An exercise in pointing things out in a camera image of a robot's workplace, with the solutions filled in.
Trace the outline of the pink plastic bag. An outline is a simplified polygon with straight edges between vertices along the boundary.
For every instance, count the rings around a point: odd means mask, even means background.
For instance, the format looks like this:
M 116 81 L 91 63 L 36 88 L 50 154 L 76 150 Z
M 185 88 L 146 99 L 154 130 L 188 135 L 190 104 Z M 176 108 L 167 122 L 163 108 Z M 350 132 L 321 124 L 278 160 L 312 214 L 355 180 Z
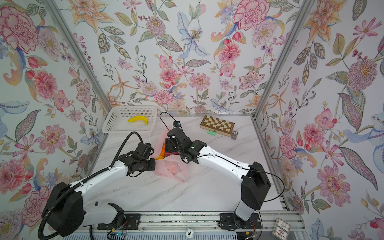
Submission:
M 172 180 L 185 183 L 187 180 L 187 165 L 180 159 L 179 155 L 165 156 L 164 159 L 158 160 L 158 156 L 162 151 L 162 147 L 167 139 L 167 129 L 163 128 L 155 144 L 154 158 L 156 159 L 156 168 L 154 174 L 159 177 L 169 178 Z

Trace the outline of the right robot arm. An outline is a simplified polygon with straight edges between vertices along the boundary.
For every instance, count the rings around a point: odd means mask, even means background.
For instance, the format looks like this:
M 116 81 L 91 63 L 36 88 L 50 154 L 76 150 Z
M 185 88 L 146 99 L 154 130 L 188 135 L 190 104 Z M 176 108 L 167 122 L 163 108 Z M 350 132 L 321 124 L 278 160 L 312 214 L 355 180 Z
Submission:
M 249 165 L 225 156 L 200 140 L 191 141 L 182 128 L 167 133 L 166 148 L 179 154 L 188 164 L 194 162 L 209 167 L 234 180 L 241 187 L 240 202 L 229 219 L 227 229 L 245 229 L 255 211 L 262 208 L 271 188 L 271 182 L 260 163 Z

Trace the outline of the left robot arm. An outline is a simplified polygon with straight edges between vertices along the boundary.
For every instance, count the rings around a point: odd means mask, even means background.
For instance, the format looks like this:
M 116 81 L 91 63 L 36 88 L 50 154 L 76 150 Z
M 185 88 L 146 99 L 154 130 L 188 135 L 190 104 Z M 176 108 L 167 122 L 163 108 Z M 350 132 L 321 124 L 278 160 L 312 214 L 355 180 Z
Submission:
M 85 204 L 101 190 L 116 184 L 124 177 L 138 172 L 152 172 L 156 160 L 151 158 L 154 149 L 149 143 L 138 143 L 137 148 L 118 156 L 112 167 L 106 167 L 72 184 L 57 184 L 42 212 L 38 229 L 40 240 L 49 240 L 58 235 L 66 237 L 80 227 L 113 225 L 119 227 L 125 222 L 124 210 L 115 203 Z

